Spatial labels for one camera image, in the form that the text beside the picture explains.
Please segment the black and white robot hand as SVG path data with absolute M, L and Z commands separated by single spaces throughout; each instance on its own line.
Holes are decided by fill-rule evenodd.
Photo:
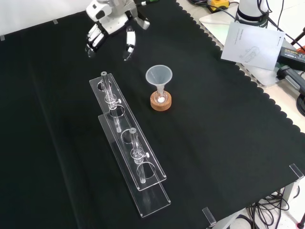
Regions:
M 136 33 L 130 23 L 132 21 L 146 30 L 150 26 L 150 21 L 144 17 L 139 7 L 152 3 L 154 0 L 143 0 L 136 3 L 133 0 L 93 0 L 86 8 L 86 13 L 92 21 L 93 27 L 86 36 L 86 52 L 92 57 L 106 41 L 107 38 L 126 30 L 126 49 L 123 59 L 127 61 L 136 45 Z

